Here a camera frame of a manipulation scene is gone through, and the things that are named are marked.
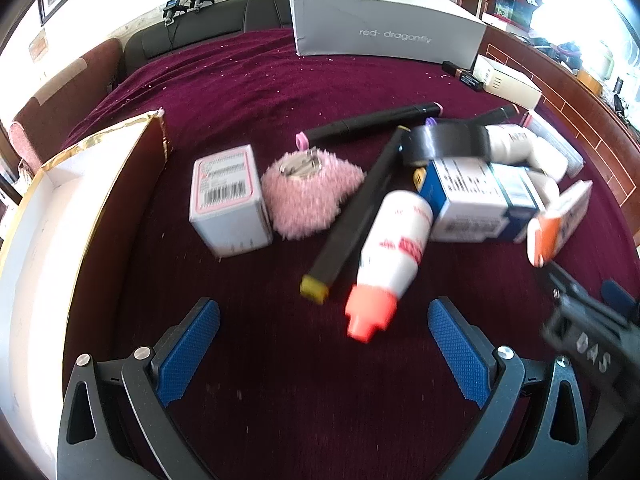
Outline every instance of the purple fabric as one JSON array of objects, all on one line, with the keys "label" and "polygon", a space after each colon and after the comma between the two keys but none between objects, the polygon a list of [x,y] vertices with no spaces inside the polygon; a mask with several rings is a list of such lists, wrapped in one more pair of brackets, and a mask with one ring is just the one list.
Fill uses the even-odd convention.
[{"label": "purple fabric", "polygon": [[[552,303],[536,285],[524,245],[428,244],[391,326],[363,345],[347,338],[344,317],[357,256],[323,306],[298,293],[326,234],[300,242],[276,236],[268,248],[220,261],[189,224],[197,158],[251,143],[262,173],[295,148],[300,130],[428,101],[441,103],[450,118],[504,104],[434,64],[298,57],[290,30],[269,30],[146,65],[68,140],[140,112],[166,110],[174,152],[132,248],[114,357],[154,343],[199,297],[220,304],[218,336],[169,411],[221,480],[430,475],[478,414],[428,332],[426,309],[437,296],[449,296],[496,346],[510,345],[527,358],[552,356],[539,336]],[[335,153],[368,170],[387,138],[385,132],[337,146]],[[580,178],[594,181],[591,204],[557,261],[596,298],[606,278],[638,296],[638,257],[620,209],[590,161]],[[411,189],[411,171],[398,174],[395,184]],[[566,179],[561,187],[569,184]]]}]

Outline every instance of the gray shoe box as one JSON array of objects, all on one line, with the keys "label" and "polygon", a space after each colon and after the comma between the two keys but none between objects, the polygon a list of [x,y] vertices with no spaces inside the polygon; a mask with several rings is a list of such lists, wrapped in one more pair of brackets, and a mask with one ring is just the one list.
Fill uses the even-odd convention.
[{"label": "gray shoe box", "polygon": [[363,54],[463,68],[486,24],[449,0],[289,0],[299,56]]}]

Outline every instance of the black leather headboard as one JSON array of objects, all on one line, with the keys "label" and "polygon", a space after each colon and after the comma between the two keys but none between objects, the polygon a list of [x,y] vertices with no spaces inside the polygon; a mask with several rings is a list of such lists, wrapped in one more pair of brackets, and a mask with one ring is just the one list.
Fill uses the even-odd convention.
[{"label": "black leather headboard", "polygon": [[156,23],[139,30],[127,41],[118,69],[119,81],[156,57],[201,41],[292,26],[289,0],[226,0],[174,19],[169,27],[163,22]]}]

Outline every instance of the metal pin clasp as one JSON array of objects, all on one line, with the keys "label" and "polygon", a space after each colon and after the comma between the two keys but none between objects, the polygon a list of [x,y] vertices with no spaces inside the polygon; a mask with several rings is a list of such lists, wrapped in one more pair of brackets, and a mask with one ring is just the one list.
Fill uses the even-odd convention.
[{"label": "metal pin clasp", "polygon": [[287,178],[309,178],[322,170],[317,148],[291,155],[280,166],[280,174]]}]

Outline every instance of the pink marker end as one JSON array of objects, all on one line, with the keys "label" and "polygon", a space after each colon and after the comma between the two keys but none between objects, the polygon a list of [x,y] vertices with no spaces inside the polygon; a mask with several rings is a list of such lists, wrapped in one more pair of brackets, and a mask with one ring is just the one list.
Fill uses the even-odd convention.
[{"label": "pink marker end", "polygon": [[309,139],[306,138],[304,132],[300,132],[296,135],[296,146],[301,152],[309,149]]}]

